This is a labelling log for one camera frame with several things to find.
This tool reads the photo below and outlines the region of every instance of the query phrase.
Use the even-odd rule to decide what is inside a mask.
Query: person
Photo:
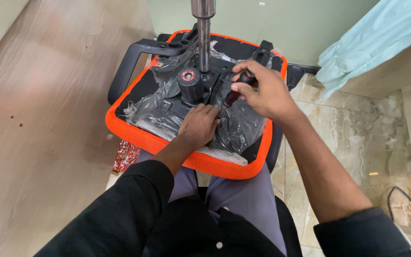
[[[296,106],[280,73],[251,60],[233,71],[244,69],[255,74],[258,90],[241,82],[231,89],[282,128],[319,221],[314,231],[323,253],[411,256],[401,232],[372,206]],[[212,177],[205,201],[194,170],[182,167],[213,139],[218,113],[210,105],[191,108],[177,137],[156,155],[141,150],[138,162],[36,256],[294,256],[266,164],[246,180]]]

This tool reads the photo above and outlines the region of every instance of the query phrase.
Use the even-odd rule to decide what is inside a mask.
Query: wood laminate surface
[[[3,37],[0,256],[32,256],[104,192],[120,142],[107,91],[153,35],[144,0],[30,0]]]

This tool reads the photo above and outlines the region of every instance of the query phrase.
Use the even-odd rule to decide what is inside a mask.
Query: hand
[[[250,85],[242,82],[233,83],[231,89],[242,94],[241,99],[246,100],[259,115],[283,123],[300,113],[279,72],[268,69],[254,60],[238,63],[232,71],[241,72],[244,69],[255,74],[259,85],[258,91],[253,91]],[[239,75],[237,74],[233,81],[236,81]]]
[[[190,109],[185,116],[177,136],[187,147],[196,151],[215,136],[216,126],[220,119],[216,119],[220,110],[212,105],[205,106],[200,103],[196,108]]]

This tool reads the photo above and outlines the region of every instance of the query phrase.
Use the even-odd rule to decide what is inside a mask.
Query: gray trousers
[[[141,149],[138,162],[152,156]],[[174,189],[169,202],[195,194],[198,194],[195,171],[182,166],[174,177]],[[286,255],[266,163],[256,176],[249,179],[232,180],[212,176],[205,197],[205,205],[212,216],[219,218],[216,211],[226,207],[230,212],[249,221]]]

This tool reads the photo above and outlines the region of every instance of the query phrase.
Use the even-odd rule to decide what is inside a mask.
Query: right hand
[[[250,70],[258,80],[258,91],[245,83],[236,82],[231,85],[233,91],[242,94],[241,99],[246,100],[259,115],[278,122],[288,121],[293,115],[299,114],[300,109],[296,106],[289,94],[279,72],[268,69],[254,60],[238,63],[232,68],[233,72]]]

